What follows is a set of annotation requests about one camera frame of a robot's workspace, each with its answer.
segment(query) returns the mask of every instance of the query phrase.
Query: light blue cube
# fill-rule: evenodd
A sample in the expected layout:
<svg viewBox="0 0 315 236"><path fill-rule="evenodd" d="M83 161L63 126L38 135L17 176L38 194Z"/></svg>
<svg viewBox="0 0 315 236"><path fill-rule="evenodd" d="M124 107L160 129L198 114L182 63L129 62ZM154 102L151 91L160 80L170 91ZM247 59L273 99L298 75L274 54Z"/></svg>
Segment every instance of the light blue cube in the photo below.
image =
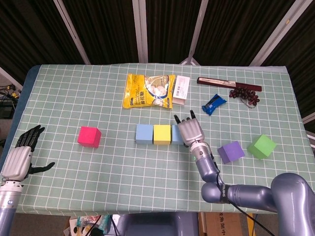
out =
<svg viewBox="0 0 315 236"><path fill-rule="evenodd" d="M184 141L177 125L172 125L172 144L183 145Z"/></svg>
<svg viewBox="0 0 315 236"><path fill-rule="evenodd" d="M137 144L152 144L153 141L153 125L138 124L136 130Z"/></svg>

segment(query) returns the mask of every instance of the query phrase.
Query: red box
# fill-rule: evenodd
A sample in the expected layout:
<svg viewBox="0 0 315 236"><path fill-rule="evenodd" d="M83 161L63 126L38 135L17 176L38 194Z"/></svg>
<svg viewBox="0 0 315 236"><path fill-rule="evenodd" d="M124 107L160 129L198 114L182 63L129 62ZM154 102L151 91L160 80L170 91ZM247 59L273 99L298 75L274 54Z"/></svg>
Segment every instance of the red box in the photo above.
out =
<svg viewBox="0 0 315 236"><path fill-rule="evenodd" d="M95 127L81 126L78 143L85 147L98 148L101 135Z"/></svg>

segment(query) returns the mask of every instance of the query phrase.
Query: cube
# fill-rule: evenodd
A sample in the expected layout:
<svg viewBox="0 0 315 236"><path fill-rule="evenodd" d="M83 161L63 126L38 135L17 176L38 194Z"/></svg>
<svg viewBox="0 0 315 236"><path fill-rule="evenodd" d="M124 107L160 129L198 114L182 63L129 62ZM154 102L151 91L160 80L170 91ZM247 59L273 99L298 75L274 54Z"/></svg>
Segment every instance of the cube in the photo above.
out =
<svg viewBox="0 0 315 236"><path fill-rule="evenodd" d="M177 125L172 125L172 144L183 145L184 141Z"/></svg>
<svg viewBox="0 0 315 236"><path fill-rule="evenodd" d="M218 149L218 152L224 164L227 164L231 161L235 161L245 156L245 153L242 150L238 141L234 141L234 142L231 142L230 144L226 144L220 147Z"/></svg>
<svg viewBox="0 0 315 236"><path fill-rule="evenodd" d="M85 147L98 148L101 135L96 127L81 126L78 143Z"/></svg>
<svg viewBox="0 0 315 236"><path fill-rule="evenodd" d="M262 134L247 150L258 159L264 159L270 156L276 146L277 144L275 142Z"/></svg>
<svg viewBox="0 0 315 236"><path fill-rule="evenodd" d="M138 124L136 129L137 144L152 144L153 140L153 125Z"/></svg>
<svg viewBox="0 0 315 236"><path fill-rule="evenodd" d="M168 145L171 143L171 126L169 124L154 125L153 143L155 145Z"/></svg>

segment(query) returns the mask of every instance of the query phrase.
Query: green grid tablecloth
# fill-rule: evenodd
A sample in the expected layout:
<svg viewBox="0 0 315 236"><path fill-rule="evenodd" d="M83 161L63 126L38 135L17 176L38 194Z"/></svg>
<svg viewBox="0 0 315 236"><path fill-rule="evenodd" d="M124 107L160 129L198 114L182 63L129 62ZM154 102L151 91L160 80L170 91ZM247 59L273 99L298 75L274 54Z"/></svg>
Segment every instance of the green grid tablecloth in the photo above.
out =
<svg viewBox="0 0 315 236"><path fill-rule="evenodd" d="M190 77L185 106L122 109L127 73ZM249 109L229 98L229 89L198 85L199 76L262 85L260 103ZM216 93L227 103L208 116L201 106ZM231 205L202 200L203 182L188 148L135 143L137 124L175 124L173 115L185 118L190 109L200 121L225 183L270 186L276 175L294 172L315 189L314 156L287 72L170 64L43 65L12 147L22 133L41 124L46 129L32 162L56 164L24 181L18 212L235 211ZM99 148L77 143L81 126L100 129ZM247 152L260 134L277 143L266 160ZM217 149L235 140L246 156L223 165Z"/></svg>

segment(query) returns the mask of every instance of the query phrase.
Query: dark red grapes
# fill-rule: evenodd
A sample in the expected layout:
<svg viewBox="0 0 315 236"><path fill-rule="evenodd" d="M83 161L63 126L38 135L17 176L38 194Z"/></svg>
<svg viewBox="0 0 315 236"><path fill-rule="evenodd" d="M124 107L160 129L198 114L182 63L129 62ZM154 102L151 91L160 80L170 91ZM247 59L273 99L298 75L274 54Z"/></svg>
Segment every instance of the dark red grapes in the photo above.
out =
<svg viewBox="0 0 315 236"><path fill-rule="evenodd" d="M253 106L256 106L257 103L260 102L260 100L258 99L258 95L256 95L255 91L250 91L247 88L241 87L231 90L229 97L233 98L240 97L243 100L247 99L249 101L248 104Z"/></svg>

